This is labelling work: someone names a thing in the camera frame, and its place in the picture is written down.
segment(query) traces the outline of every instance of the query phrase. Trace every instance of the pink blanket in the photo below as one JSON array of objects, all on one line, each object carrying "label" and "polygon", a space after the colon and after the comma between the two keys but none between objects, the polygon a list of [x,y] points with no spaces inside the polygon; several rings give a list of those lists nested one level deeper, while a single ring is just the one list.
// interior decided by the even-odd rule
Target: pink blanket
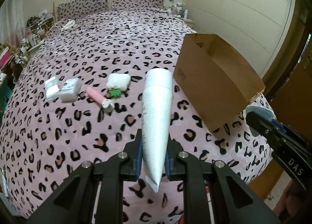
[{"label": "pink blanket", "polygon": [[[93,14],[76,21],[79,28],[61,32],[62,23],[23,70],[12,92],[0,131],[0,167],[6,171],[10,199],[26,218],[83,161],[106,161],[123,150],[141,128],[141,99],[148,70],[174,71],[186,33],[185,23],[157,9],[125,9]],[[131,84],[104,113],[85,93],[94,87],[106,94],[110,73],[128,73]],[[82,88],[74,103],[48,102],[44,81],[79,77]],[[269,107],[264,96],[255,105]],[[223,160],[245,182],[271,160],[265,138],[253,137],[245,111],[209,131],[174,81],[171,137],[200,160]],[[163,177],[154,193],[144,181],[124,184],[124,222],[174,223],[183,213],[183,185]]]}]

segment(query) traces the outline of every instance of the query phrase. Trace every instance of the brown box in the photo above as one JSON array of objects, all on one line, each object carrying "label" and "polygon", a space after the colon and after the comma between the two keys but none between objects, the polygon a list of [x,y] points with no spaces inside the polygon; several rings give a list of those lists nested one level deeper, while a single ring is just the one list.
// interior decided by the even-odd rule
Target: brown box
[{"label": "brown box", "polygon": [[230,122],[264,90],[261,78],[215,34],[186,34],[174,79],[210,131]]}]

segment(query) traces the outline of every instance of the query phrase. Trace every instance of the pink cylindrical object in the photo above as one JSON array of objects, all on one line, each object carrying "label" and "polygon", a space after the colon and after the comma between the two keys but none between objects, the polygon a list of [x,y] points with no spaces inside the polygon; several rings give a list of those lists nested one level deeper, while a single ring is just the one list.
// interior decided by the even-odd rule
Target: pink cylindrical object
[{"label": "pink cylindrical object", "polygon": [[103,101],[106,100],[106,98],[101,95],[98,91],[96,91],[92,87],[87,88],[87,94],[90,95],[90,97],[96,101],[96,103],[100,104],[102,106]]}]

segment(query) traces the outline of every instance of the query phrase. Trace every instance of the white lettering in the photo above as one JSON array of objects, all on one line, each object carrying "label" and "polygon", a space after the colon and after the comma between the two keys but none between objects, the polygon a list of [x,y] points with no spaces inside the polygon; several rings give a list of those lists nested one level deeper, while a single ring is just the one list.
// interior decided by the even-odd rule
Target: white lettering
[{"label": "white lettering", "polygon": [[294,164],[294,159],[293,158],[291,158],[291,160],[289,161],[289,163],[288,163],[289,165],[293,165]]},{"label": "white lettering", "polygon": [[299,169],[298,175],[300,176],[302,174],[303,168]]},{"label": "white lettering", "polygon": [[296,166],[293,167],[293,169],[294,169],[295,171],[297,171],[297,168],[298,168],[298,164],[297,164]]}]

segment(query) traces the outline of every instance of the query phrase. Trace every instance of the white plush toy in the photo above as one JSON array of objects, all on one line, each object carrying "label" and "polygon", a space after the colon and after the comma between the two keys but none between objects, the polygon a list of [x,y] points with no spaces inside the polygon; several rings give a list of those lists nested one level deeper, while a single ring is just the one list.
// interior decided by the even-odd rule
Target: white plush toy
[{"label": "white plush toy", "polygon": [[122,91],[126,91],[130,83],[128,74],[112,73],[108,76],[106,87],[112,97],[120,96]]}]

